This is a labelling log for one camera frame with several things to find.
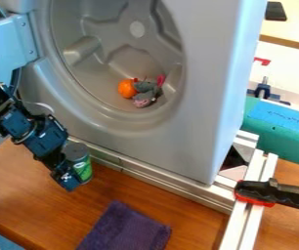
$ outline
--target teal box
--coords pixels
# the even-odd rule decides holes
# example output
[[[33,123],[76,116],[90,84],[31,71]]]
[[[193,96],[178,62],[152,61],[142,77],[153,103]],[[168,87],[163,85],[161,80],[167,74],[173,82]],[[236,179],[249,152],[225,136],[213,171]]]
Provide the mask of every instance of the teal box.
[[[299,164],[299,111],[247,97],[241,129],[260,136],[259,149]]]

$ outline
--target black clamp handle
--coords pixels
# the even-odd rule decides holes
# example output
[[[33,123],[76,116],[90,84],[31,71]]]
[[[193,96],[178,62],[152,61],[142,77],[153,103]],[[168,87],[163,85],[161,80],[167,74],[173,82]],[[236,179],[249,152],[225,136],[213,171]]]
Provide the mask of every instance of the black clamp handle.
[[[276,179],[268,182],[240,181],[235,187],[236,199],[272,207],[276,203],[299,209],[299,187],[279,184]]]

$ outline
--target purple cloth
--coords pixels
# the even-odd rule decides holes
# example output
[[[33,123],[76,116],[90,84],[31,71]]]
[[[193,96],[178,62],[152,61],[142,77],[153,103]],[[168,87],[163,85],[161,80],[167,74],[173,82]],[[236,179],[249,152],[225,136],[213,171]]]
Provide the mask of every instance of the purple cloth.
[[[171,229],[112,201],[77,250],[161,250]]]

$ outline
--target wooden surface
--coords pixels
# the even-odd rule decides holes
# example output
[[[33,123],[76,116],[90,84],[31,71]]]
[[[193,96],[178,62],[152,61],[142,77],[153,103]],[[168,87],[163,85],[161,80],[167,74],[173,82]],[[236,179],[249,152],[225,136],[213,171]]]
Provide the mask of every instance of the wooden surface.
[[[0,146],[0,233],[26,249],[74,249],[113,199],[172,227],[167,249],[217,249],[228,216],[95,165],[96,178],[66,193],[21,146]],[[285,161],[277,178],[299,185]],[[299,249],[299,210],[266,209],[255,249]]]
[[[287,21],[264,20],[260,40],[299,49],[299,0],[272,0],[281,2]]]

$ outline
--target washing machine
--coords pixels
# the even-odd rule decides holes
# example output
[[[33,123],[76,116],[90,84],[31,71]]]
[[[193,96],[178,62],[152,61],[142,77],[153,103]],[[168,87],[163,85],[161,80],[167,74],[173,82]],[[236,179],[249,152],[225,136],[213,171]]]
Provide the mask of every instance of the washing machine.
[[[242,122],[265,8],[266,0],[0,0],[0,82],[29,109],[52,107],[75,139],[211,185]],[[163,94],[151,106],[117,92],[124,78],[160,74]]]

